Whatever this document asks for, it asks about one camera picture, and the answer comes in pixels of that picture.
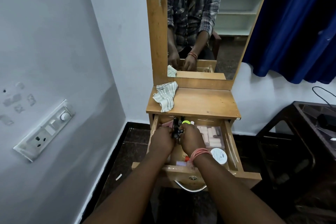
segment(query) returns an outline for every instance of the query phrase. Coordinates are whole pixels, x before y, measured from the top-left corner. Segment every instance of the wooden tabletop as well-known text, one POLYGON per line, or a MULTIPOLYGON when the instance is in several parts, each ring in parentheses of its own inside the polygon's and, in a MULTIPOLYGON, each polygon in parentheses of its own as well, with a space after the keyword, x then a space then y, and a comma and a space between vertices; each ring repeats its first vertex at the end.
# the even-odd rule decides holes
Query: wooden tabletop
MULTIPOLYGON (((154 93, 157 93, 156 87, 152 89, 146 112, 163 114, 160 104, 153 99, 154 93)), ((174 97, 174 108, 165 114, 206 116, 228 120, 241 118, 237 104, 229 90, 178 88, 174 97)))

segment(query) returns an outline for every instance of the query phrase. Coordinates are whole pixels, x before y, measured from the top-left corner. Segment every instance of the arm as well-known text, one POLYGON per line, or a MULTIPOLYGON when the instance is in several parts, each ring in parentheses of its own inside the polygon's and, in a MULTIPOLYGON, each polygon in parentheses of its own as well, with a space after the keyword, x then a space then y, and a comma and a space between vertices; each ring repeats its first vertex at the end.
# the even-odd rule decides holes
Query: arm
MULTIPOLYGON (((212 30, 215 25, 216 15, 219 10, 221 0, 207 0, 204 4, 201 24, 199 26, 199 34, 197 36, 194 47, 191 52, 194 52, 197 57, 204 49, 212 35, 212 30)), ((185 59, 183 70, 193 71, 196 69, 196 60, 193 56, 188 55, 185 59)))
POLYGON ((174 147, 171 128, 159 128, 140 165, 95 210, 84 224, 140 223, 156 177, 174 147))
MULTIPOLYGON (((205 148, 197 127, 183 124, 182 148, 190 156, 194 150, 205 148)), ((230 224, 284 224, 283 220, 259 197, 236 179, 209 154, 194 160, 208 191, 225 223, 230 224)))
POLYGON ((168 19, 168 65, 171 65, 175 69, 178 68, 180 61, 179 52, 177 51, 175 40, 174 40, 174 11, 173 11, 173 0, 167 0, 167 19, 168 19))

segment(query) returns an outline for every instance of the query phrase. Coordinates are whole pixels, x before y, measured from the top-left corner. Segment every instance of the white wall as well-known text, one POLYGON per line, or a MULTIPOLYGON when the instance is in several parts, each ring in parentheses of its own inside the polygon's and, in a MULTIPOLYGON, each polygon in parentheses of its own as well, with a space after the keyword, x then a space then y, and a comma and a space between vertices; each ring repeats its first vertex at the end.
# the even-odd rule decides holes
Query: white wall
MULTIPOLYGON (((325 104, 313 93, 313 86, 320 86, 336 93, 335 79, 328 85, 306 81, 292 84, 273 71, 265 77, 258 77, 252 73, 250 65, 242 63, 232 88, 232 94, 242 118, 234 122, 233 133, 257 134, 282 108, 293 101, 325 104)), ((315 89, 315 91, 330 104, 336 104, 336 98, 331 94, 322 89, 315 89)))
POLYGON ((91 0, 126 119, 149 123, 153 87, 146 0, 91 0))
POLYGON ((0 122, 0 223, 74 223, 125 121, 91 1, 0 4, 0 115, 14 121, 0 122), (2 104, 16 91, 20 114, 2 104), (28 162, 13 146, 64 99, 76 115, 28 162))

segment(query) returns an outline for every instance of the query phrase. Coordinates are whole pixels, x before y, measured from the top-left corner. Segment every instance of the forearm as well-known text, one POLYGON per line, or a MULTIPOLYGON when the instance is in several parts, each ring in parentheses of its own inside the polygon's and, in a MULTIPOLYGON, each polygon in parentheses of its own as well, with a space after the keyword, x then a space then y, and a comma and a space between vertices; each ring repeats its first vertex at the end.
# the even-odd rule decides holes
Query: forearm
POLYGON ((177 48, 175 46, 175 40, 174 40, 174 32, 171 27, 168 27, 168 53, 177 52, 177 48))
POLYGON ((208 43, 209 40, 209 33, 207 31, 201 31, 196 39, 196 43, 194 47, 192 48, 192 52, 194 52, 197 56, 201 53, 201 51, 204 49, 206 44, 208 43))
POLYGON ((225 223, 283 224, 259 197, 216 162, 209 154, 194 160, 225 223))
POLYGON ((148 153, 139 166, 86 220, 90 223, 140 223, 165 157, 148 153))

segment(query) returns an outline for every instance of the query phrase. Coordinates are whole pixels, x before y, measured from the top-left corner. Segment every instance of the dressing table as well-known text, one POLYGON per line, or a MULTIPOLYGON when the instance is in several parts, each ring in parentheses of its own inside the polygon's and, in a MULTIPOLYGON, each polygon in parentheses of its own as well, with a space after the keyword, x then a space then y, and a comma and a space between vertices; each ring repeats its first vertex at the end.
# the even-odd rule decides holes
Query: dressing table
MULTIPOLYGON (((176 77, 170 78, 167 77, 167 0, 147 0, 147 9, 154 84, 146 108, 151 127, 150 137, 161 124, 174 117, 184 116, 186 120, 194 121, 195 125, 220 127, 227 154, 225 168, 252 188, 261 181, 261 176, 259 173, 245 172, 242 167, 231 131, 233 122, 242 117, 231 89, 253 27, 244 51, 237 61, 237 70, 232 80, 226 79, 225 71, 215 73, 213 70, 216 61, 212 60, 197 60, 196 71, 177 71, 176 77), (209 65, 211 65, 210 69, 201 71, 200 67, 209 67, 209 65), (157 93, 156 86, 173 81, 178 84, 174 107, 168 112, 161 112, 160 104, 153 99, 153 94, 157 93)), ((182 150, 180 145, 176 145, 175 148, 173 152, 182 150)), ((132 169, 138 165, 139 163, 134 162, 132 169)), ((204 180, 197 168, 193 170, 190 167, 176 166, 171 163, 162 168, 157 184, 163 187, 183 188, 190 192, 206 190, 204 180)))

